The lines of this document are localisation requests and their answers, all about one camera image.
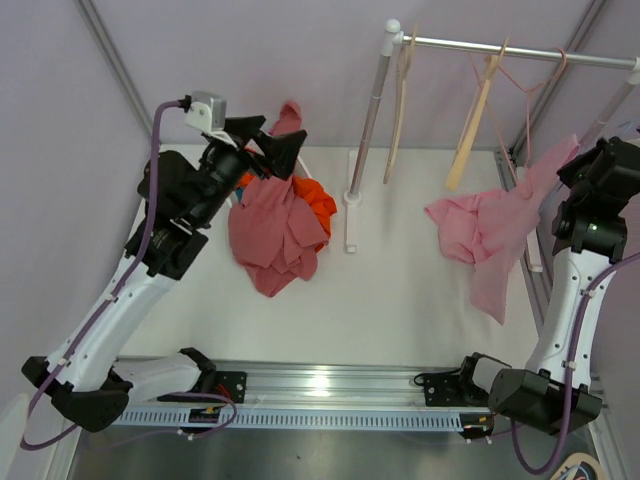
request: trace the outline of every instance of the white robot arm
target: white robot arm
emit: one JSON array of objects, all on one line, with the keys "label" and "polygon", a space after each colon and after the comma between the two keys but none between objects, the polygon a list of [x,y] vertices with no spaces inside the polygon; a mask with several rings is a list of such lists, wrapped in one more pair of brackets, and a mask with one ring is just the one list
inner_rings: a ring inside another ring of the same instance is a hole
[{"label": "white robot arm", "polygon": [[[113,423],[129,402],[174,392],[212,393],[215,365],[193,348],[146,362],[116,362],[116,356],[194,262],[208,240],[200,230],[210,227],[242,175],[288,178],[306,138],[304,130],[270,137],[260,130],[262,116],[225,119],[224,99],[206,92],[166,105],[183,108],[186,123],[208,140],[199,168],[167,151],[159,155],[157,174],[155,165],[145,169],[138,193],[146,200],[147,218],[127,242],[101,298],[56,351],[30,357],[22,368],[39,389],[36,401],[46,393],[63,416],[91,432]],[[262,154],[244,148],[251,140]]]},{"label": "white robot arm", "polygon": [[619,215],[640,193],[640,148],[602,139],[558,175],[571,194],[553,222],[553,290],[533,354],[524,369],[474,353],[449,378],[422,374],[433,389],[430,395],[425,390],[428,406],[446,406],[429,403],[445,390],[444,397],[460,405],[488,406],[552,435],[562,429],[566,406],[568,431],[598,416],[602,402],[589,395],[591,349],[607,288],[618,265],[628,261],[621,261],[627,227]]}]

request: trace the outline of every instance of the red cloth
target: red cloth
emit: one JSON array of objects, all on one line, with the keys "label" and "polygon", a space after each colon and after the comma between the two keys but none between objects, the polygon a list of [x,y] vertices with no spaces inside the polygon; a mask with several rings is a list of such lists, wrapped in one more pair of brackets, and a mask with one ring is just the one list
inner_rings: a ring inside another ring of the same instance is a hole
[{"label": "red cloth", "polygon": [[250,182],[229,213],[229,243],[256,289],[275,296],[296,277],[316,271],[316,247],[329,241],[318,219],[298,197],[291,178]]}]

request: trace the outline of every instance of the hanger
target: hanger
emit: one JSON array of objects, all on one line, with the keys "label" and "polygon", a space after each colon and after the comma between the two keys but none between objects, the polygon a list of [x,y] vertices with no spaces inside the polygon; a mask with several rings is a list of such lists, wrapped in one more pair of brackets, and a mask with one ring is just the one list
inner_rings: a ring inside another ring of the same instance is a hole
[{"label": "hanger", "polygon": [[467,165],[467,160],[471,154],[473,141],[478,133],[478,126],[480,125],[482,112],[484,111],[484,107],[487,103],[489,89],[491,88],[491,81],[500,67],[500,62],[502,62],[502,57],[504,57],[508,41],[508,38],[504,41],[498,55],[491,55],[488,57],[482,88],[476,88],[473,103],[471,104],[471,109],[467,114],[467,119],[464,122],[462,136],[460,137],[460,141],[458,142],[458,147],[456,148],[456,153],[453,158],[453,165],[451,166],[451,170],[449,170],[449,175],[445,184],[449,190],[456,190],[460,183],[460,178],[462,177],[464,168]]},{"label": "hanger", "polygon": [[384,179],[382,183],[389,183],[393,165],[396,163],[398,155],[398,145],[400,144],[400,132],[402,131],[402,123],[404,120],[404,104],[407,96],[407,74],[411,67],[413,52],[416,47],[416,36],[418,34],[418,26],[413,27],[411,43],[409,46],[403,45],[398,56],[398,64],[396,67],[396,122],[393,127],[393,140],[391,141],[391,150],[387,160],[387,168],[384,171]]}]

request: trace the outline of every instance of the metal rod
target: metal rod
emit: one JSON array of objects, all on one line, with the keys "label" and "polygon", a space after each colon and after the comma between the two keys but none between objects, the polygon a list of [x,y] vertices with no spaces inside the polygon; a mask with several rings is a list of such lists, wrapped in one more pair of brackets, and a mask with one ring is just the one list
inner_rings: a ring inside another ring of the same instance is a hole
[{"label": "metal rod", "polygon": [[[565,45],[565,51],[577,51],[582,50],[585,46],[593,31],[597,25],[597,23],[602,18],[606,7],[611,4],[610,0],[592,0],[589,6],[585,9],[582,18],[577,23],[576,28],[567,44]],[[553,76],[556,77],[560,70],[562,69],[562,64],[558,65],[553,73]],[[544,118],[545,114],[549,110],[553,100],[556,98],[558,92],[564,85],[569,73],[573,69],[572,65],[567,65],[567,68],[557,76],[554,80],[551,80],[543,89],[540,95],[538,96],[536,102],[531,108],[530,114],[530,122],[529,122],[529,133],[531,136],[535,134],[538,130],[540,122]],[[522,150],[525,148],[527,143],[527,125],[526,122],[523,122],[518,135],[516,136],[515,141],[513,142],[513,147],[511,151],[513,152],[513,158],[518,163],[518,165],[523,165],[524,162],[520,160],[520,154]]]},{"label": "metal rod", "polygon": [[634,88],[636,88],[636,85],[629,83],[628,81],[622,84],[613,98],[609,103],[607,103],[607,106],[604,107],[602,113],[600,113],[598,118],[591,124],[587,133],[585,133],[580,139],[580,145],[582,145],[583,150],[586,151],[590,148],[591,144],[598,137],[607,122],[611,119],[616,110],[618,110],[620,105],[622,105],[626,100],[629,94],[633,92]]},{"label": "metal rod", "polygon": [[378,61],[378,70],[376,71],[376,79],[373,82],[373,89],[371,90],[371,100],[369,101],[367,118],[364,121],[364,130],[362,132],[362,139],[360,140],[360,148],[358,148],[356,167],[355,171],[353,172],[353,179],[351,180],[349,195],[357,195],[360,191],[362,172],[364,170],[364,164],[367,160],[369,144],[371,143],[371,133],[373,132],[373,127],[376,124],[376,116],[378,115],[378,107],[380,106],[380,97],[382,96],[384,81],[387,78],[387,71],[389,70],[390,60],[390,56],[381,54]]},{"label": "metal rod", "polygon": [[[402,44],[411,43],[410,35],[402,36]],[[485,53],[497,55],[502,49],[501,45],[489,45],[484,43],[458,42],[456,40],[442,40],[439,38],[416,37],[416,45],[422,47],[444,48],[447,50],[461,50],[465,52]],[[549,62],[561,62],[562,54],[558,50],[534,50],[523,47],[507,47],[505,55],[508,57],[529,58],[533,60],[546,60]],[[636,58],[626,57],[600,57],[586,55],[577,52],[567,52],[567,63],[575,65],[589,65],[592,67],[619,68],[632,70],[636,66]]]},{"label": "metal rod", "polygon": [[148,137],[151,137],[151,115],[149,115],[149,112],[147,112],[146,108],[144,107],[142,97],[140,96],[138,89],[133,83],[133,80],[131,80],[131,75],[129,75],[124,62],[120,57],[120,53],[113,43],[107,27],[102,21],[102,18],[100,17],[98,10],[93,4],[93,1],[74,0],[74,3],[78,7],[80,15],[87,25],[87,28],[91,32],[91,36],[98,46],[100,53],[102,53],[102,56],[107,62],[109,70],[118,83],[118,86],[120,87],[120,90],[122,91],[122,94],[124,95],[125,100],[129,105],[131,113],[133,113],[133,116],[140,124],[140,127],[142,128],[144,133]]}]

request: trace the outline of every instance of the metal frame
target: metal frame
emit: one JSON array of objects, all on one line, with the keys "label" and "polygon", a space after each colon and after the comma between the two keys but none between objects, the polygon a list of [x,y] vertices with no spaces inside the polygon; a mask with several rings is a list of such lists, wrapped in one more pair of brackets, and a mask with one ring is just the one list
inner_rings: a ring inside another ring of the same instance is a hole
[{"label": "metal frame", "polygon": [[[423,389],[413,377],[442,369],[215,363],[220,371],[247,373],[238,428],[459,432],[461,414],[490,415],[487,408],[426,407]],[[116,424],[201,427],[188,422],[190,408],[184,403],[145,402],[127,408]]]},{"label": "metal frame", "polygon": [[135,117],[147,137],[151,138],[151,129],[153,126],[151,115],[149,115],[149,112],[146,110],[140,92],[138,92],[135,83],[133,83],[131,75],[122,61],[122,57],[115,43],[111,39],[111,35],[109,35],[109,31],[102,17],[100,17],[98,10],[93,4],[93,0],[74,0],[74,3],[76,7],[78,7],[80,16],[82,16],[96,46],[100,50],[109,70],[120,87],[120,91],[129,105],[131,114]]},{"label": "metal frame", "polygon": [[[572,37],[575,40],[575,47],[569,49],[580,48],[584,43],[586,35],[595,23],[595,20],[602,13],[602,8],[607,0],[593,0],[591,6],[583,16],[580,25]],[[136,118],[140,127],[147,136],[151,134],[151,116],[144,106],[142,97],[124,64],[118,49],[115,46],[109,32],[101,19],[92,0],[74,0],[78,10],[87,25],[97,47],[103,55],[110,71],[114,75],[120,90],[125,97],[132,115]],[[360,200],[359,186],[366,162],[366,155],[371,140],[371,132],[375,124],[378,105],[382,96],[384,81],[386,78],[389,59],[393,51],[393,45],[408,44],[411,37],[405,36],[400,30],[397,21],[387,23],[387,38],[381,52],[381,58],[378,63],[378,72],[372,90],[369,103],[369,110],[363,129],[363,137],[358,150],[357,165],[350,182],[350,188],[345,199],[349,197],[352,202]],[[431,46],[435,48],[444,48],[452,50],[469,51],[476,53],[495,54],[500,50],[498,45],[486,45],[469,42],[457,42],[450,40],[431,39],[418,37],[416,45]],[[530,58],[546,61],[559,62],[562,56],[554,50],[533,50],[527,48],[508,47],[505,54],[507,56],[515,56],[520,58]],[[609,102],[603,113],[594,122],[588,134],[583,137],[583,142],[590,138],[595,138],[597,133],[602,129],[604,124],[609,120],[610,116],[617,107],[624,101],[626,96],[631,93],[633,87],[640,83],[640,60],[638,58],[619,58],[619,57],[598,57],[592,55],[584,55],[580,53],[570,52],[567,54],[569,64],[595,65],[607,68],[617,68],[631,70],[632,76],[625,85],[616,93],[614,98]],[[561,82],[551,85],[541,95],[536,109],[539,118],[542,118],[548,103],[553,99],[553,94],[561,86]],[[506,161],[497,157],[498,171],[504,182],[503,186],[508,187],[510,176],[506,171]],[[548,277],[549,269],[545,273],[533,274],[528,269],[523,268],[527,281],[527,288],[530,293],[531,305],[534,311],[534,317],[538,328],[544,315],[544,309],[548,304],[549,294],[551,290],[551,281]],[[388,367],[345,367],[345,366],[309,366],[309,365],[282,365],[282,364],[238,364],[224,363],[218,364],[221,369],[233,368],[235,370],[242,369],[249,373],[249,384],[247,386],[247,395],[245,408],[251,411],[265,410],[287,412],[287,415],[295,415],[304,410],[316,410],[324,412],[356,412],[364,415],[363,412],[382,412],[387,416],[403,416],[407,414],[432,414],[445,415],[454,418],[460,413],[485,413],[484,409],[474,408],[455,408],[455,409],[428,409],[424,407],[424,397],[422,390],[412,385],[411,379],[416,373],[428,371],[429,369],[406,369],[406,368],[388,368]],[[607,462],[614,462],[608,465],[609,472],[616,472],[616,476],[612,478],[623,477],[625,472],[624,461],[620,459],[616,447],[616,435],[610,418],[599,418],[594,425],[591,426],[592,437],[595,441],[598,453],[607,458]],[[66,454],[63,455],[70,458],[72,451],[75,449],[78,435],[74,435],[68,442],[65,442]],[[68,462],[60,459],[60,455],[56,455],[57,460],[63,468],[68,470]],[[55,471],[62,471],[62,467],[53,468]]]}]

